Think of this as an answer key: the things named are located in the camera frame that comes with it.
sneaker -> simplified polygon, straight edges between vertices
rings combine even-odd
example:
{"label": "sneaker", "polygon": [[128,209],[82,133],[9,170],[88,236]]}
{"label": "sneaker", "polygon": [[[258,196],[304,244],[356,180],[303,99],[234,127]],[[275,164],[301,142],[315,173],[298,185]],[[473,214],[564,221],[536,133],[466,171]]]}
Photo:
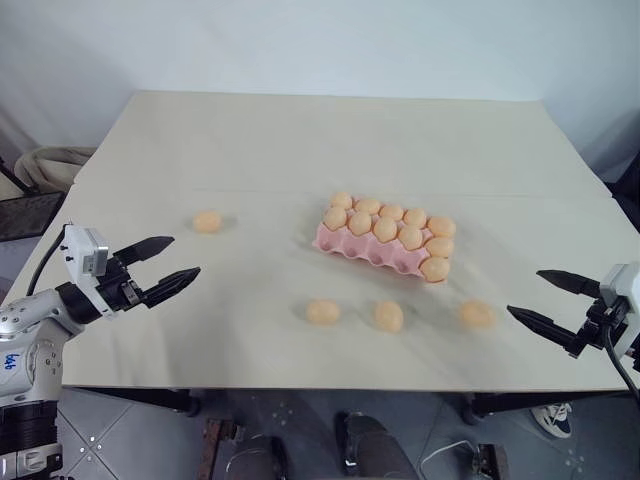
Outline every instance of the sneaker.
{"label": "sneaker", "polygon": [[570,412],[571,405],[568,403],[555,403],[531,409],[536,422],[556,438],[569,438],[571,436]]}

egg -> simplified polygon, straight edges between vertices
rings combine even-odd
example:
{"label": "egg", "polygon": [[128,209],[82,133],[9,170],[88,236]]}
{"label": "egg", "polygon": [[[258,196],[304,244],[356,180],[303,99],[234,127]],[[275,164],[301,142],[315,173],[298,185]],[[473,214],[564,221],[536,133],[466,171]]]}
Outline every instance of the egg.
{"label": "egg", "polygon": [[490,327],[496,323],[493,309],[480,300],[469,300],[460,305],[458,318],[467,327]]}
{"label": "egg", "polygon": [[431,217],[428,227],[436,237],[453,237],[456,233],[456,224],[449,217]]}
{"label": "egg", "polygon": [[335,325],[340,318],[340,307],[331,300],[312,300],[307,305],[307,320],[313,325]]}
{"label": "egg", "polygon": [[342,207],[331,207],[325,212],[322,223],[333,232],[347,224],[347,212]]}
{"label": "egg", "polygon": [[369,215],[375,215],[380,211],[380,202],[375,198],[363,198],[356,203],[358,212],[366,212]]}
{"label": "egg", "polygon": [[404,324],[404,315],[396,302],[380,302],[376,305],[373,318],[380,330],[398,333]]}
{"label": "egg", "polygon": [[440,282],[449,275],[449,260],[441,257],[429,257],[420,265],[420,271],[427,282]]}
{"label": "egg", "polygon": [[405,225],[400,229],[398,234],[398,240],[404,245],[407,250],[416,250],[422,246],[423,238],[422,232],[418,227],[413,225]]}
{"label": "egg", "polygon": [[357,237],[371,231],[371,215],[356,212],[349,219],[349,230]]}
{"label": "egg", "polygon": [[349,210],[353,207],[353,198],[347,192],[338,192],[331,197],[330,205],[332,207],[342,207]]}
{"label": "egg", "polygon": [[387,243],[396,238],[398,234],[398,226],[393,218],[380,217],[373,226],[373,234],[382,243]]}
{"label": "egg", "polygon": [[453,240],[449,237],[433,237],[424,246],[432,257],[449,257],[453,252]]}
{"label": "egg", "polygon": [[404,208],[400,205],[385,205],[380,210],[380,216],[393,218],[396,222],[399,222],[404,217]]}
{"label": "egg", "polygon": [[414,227],[424,228],[427,223],[427,214],[422,208],[412,208],[404,214],[404,223]]}
{"label": "egg", "polygon": [[193,229],[198,233],[215,233],[222,225],[222,216],[214,211],[200,212],[193,217]]}

black mat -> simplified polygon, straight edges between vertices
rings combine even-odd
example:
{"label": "black mat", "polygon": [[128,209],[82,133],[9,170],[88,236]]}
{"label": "black mat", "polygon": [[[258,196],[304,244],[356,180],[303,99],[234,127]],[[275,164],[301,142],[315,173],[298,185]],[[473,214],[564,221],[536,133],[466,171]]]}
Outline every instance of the black mat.
{"label": "black mat", "polygon": [[64,193],[56,192],[1,201],[0,242],[42,235],[64,198]]}

pink egg tray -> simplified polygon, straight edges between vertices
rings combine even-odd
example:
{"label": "pink egg tray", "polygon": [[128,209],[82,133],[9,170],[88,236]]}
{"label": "pink egg tray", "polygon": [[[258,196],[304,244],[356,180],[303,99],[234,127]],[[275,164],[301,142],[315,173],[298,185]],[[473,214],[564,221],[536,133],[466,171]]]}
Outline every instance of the pink egg tray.
{"label": "pink egg tray", "polygon": [[[348,219],[355,213],[355,210],[348,209]],[[373,224],[379,219],[379,215],[372,215]],[[362,259],[368,261],[375,267],[391,267],[397,273],[403,275],[415,275],[426,280],[424,274],[420,270],[422,262],[431,257],[429,251],[424,244],[435,235],[425,226],[421,229],[422,246],[416,250],[407,250],[405,246],[394,238],[393,240],[382,243],[378,240],[372,231],[360,236],[356,236],[347,224],[336,229],[330,230],[323,222],[320,222],[316,230],[316,237],[313,246],[325,253],[337,253],[348,259]],[[405,225],[403,221],[397,221],[398,231]]]}

person's leg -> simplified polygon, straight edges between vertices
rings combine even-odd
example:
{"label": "person's leg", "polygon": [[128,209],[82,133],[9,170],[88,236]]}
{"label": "person's leg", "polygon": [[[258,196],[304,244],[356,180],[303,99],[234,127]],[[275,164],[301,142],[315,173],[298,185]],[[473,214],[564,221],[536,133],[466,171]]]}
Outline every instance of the person's leg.
{"label": "person's leg", "polygon": [[420,480],[398,441],[376,419],[341,413],[335,423],[347,475]]}
{"label": "person's leg", "polygon": [[284,445],[277,437],[254,437],[238,445],[225,480],[286,480]]}

